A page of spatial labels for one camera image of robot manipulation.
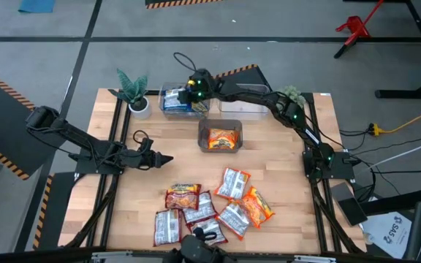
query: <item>gray floor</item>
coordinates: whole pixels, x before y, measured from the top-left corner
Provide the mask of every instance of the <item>gray floor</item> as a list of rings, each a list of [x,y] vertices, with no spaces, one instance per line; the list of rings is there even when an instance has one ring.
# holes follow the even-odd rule
[[[51,14],[20,14],[20,1],[0,0],[0,36],[77,36],[88,25],[94,0],[58,0]],[[421,15],[421,1],[414,1]],[[95,37],[241,36],[339,37],[335,27],[346,17],[364,18],[373,4],[341,0],[233,0],[188,7],[146,10],[142,1],[104,1]],[[418,30],[403,4],[385,4],[368,24],[376,37],[417,37]],[[172,57],[181,51],[198,66],[224,72],[258,64],[273,88],[295,85],[301,91],[332,94],[342,129],[364,129],[370,122],[394,128],[421,114],[421,100],[378,100],[377,88],[414,89],[421,85],[421,44],[358,44],[342,59],[333,59],[338,43],[119,42],[91,43],[69,109],[68,120],[86,129],[98,88],[117,88],[115,70],[149,75],[149,88],[182,82],[190,74]],[[0,43],[0,78],[36,104],[59,108],[80,43]],[[421,121],[394,134],[367,137],[361,150],[421,137]],[[345,137],[346,147],[360,137]],[[421,142],[381,150],[363,157],[370,162],[412,149]],[[74,162],[57,154],[53,172],[72,171]],[[421,151],[380,166],[381,170],[421,169]],[[371,182],[356,168],[360,184]],[[403,194],[421,189],[421,174],[388,175]],[[11,251],[35,177],[20,181],[0,173],[0,253]],[[376,193],[395,190],[378,178]]]

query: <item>wooden tabletop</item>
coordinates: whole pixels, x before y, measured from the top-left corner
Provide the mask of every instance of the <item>wooden tabletop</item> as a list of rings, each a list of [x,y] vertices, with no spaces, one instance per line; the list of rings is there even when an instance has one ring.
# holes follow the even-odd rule
[[[222,180],[225,167],[241,169],[251,174],[247,184],[256,187],[275,215],[261,229],[251,227],[243,241],[222,226],[227,244],[220,245],[229,252],[263,252],[282,254],[319,253],[316,219],[311,190],[305,178],[301,152],[303,141],[292,130],[282,126],[271,114],[260,120],[243,123],[243,147],[236,154],[203,153],[197,146],[198,121],[169,121],[158,107],[158,96],[149,96],[152,116],[147,120],[131,118],[126,144],[136,149],[132,134],[138,129],[154,140],[152,149],[175,158],[161,169],[140,171],[126,169],[120,176],[113,217],[108,237],[108,248],[129,250],[169,251],[179,244],[153,247],[156,211],[164,210],[166,189],[175,183],[200,183],[202,191],[213,191]],[[320,129],[334,140],[341,141],[333,101],[329,94],[314,94]],[[116,98],[106,89],[99,89],[92,112],[88,133],[106,140],[115,109]],[[223,118],[215,105],[209,118]],[[126,105],[123,103],[120,120]],[[122,129],[119,121],[116,139]],[[340,150],[336,144],[331,145]],[[342,180],[330,180],[331,186]],[[72,189],[61,231],[59,245],[68,243],[81,229],[92,213],[99,175],[86,175]],[[215,195],[213,203],[221,211],[226,200]],[[363,234],[359,227],[350,227],[336,203],[335,215],[355,244],[365,251]],[[324,218],[328,248],[333,251],[330,227]],[[103,217],[97,225],[94,244],[99,244]],[[189,231],[183,228],[182,236]]]

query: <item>plastic bin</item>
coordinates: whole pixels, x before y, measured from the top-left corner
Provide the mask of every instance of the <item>plastic bin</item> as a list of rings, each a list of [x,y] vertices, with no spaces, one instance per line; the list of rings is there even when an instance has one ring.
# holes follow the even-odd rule
[[[263,94],[270,92],[270,88],[260,84],[237,84],[241,88],[247,88],[250,91],[261,92]],[[239,120],[259,120],[264,118],[269,109],[266,106],[252,104],[248,102],[218,102],[218,108],[222,118]]]
[[[203,119],[206,118],[209,114],[209,109],[211,108],[211,103],[209,100],[205,100],[203,103],[207,107],[205,112],[197,111],[186,111],[186,110],[165,110],[164,109],[164,95],[165,91],[176,89],[176,88],[185,88],[185,83],[164,83],[159,92],[159,108],[164,113],[167,119]]]
[[[205,119],[199,122],[197,144],[205,153],[237,153],[243,146],[243,125],[237,120],[211,120]],[[238,132],[235,149],[209,149],[209,129],[228,129]]]

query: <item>red stand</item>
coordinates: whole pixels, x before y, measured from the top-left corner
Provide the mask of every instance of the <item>red stand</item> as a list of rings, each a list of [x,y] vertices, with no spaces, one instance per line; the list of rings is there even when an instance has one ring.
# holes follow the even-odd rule
[[[334,55],[334,58],[340,58],[350,45],[355,45],[358,37],[370,37],[370,34],[368,33],[368,30],[366,30],[365,25],[383,2],[384,0],[378,1],[371,13],[368,15],[368,17],[366,17],[364,23],[358,16],[355,15],[347,18],[347,23],[335,29],[337,32],[339,32],[347,27],[352,32],[352,35],[348,38],[347,41],[345,41],[341,49]]]
[[[342,26],[339,26],[335,30],[337,32],[340,32],[346,27],[350,30],[352,34],[359,31],[358,37],[371,37],[370,33],[368,33],[368,30],[366,30],[366,27],[363,26],[362,19],[357,15],[347,18],[347,23],[343,24]]]

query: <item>yellow cable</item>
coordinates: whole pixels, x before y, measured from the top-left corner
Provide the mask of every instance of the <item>yellow cable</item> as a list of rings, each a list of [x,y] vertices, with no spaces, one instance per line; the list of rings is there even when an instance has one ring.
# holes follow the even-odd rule
[[[400,125],[399,127],[395,128],[395,129],[390,130],[390,131],[385,131],[385,130],[383,130],[383,129],[381,129],[381,128],[379,128],[379,127],[378,127],[378,133],[379,133],[379,134],[381,134],[381,133],[387,133],[387,134],[389,134],[389,133],[396,132],[396,131],[398,131],[398,130],[402,129],[403,127],[405,127],[405,126],[409,125],[410,123],[413,123],[413,122],[417,121],[418,119],[421,119],[421,115],[420,115],[420,116],[418,116],[418,117],[416,117],[416,118],[414,118],[414,119],[413,119],[413,120],[411,120],[411,121],[408,121],[408,122],[406,122],[406,123],[404,123],[404,124]]]

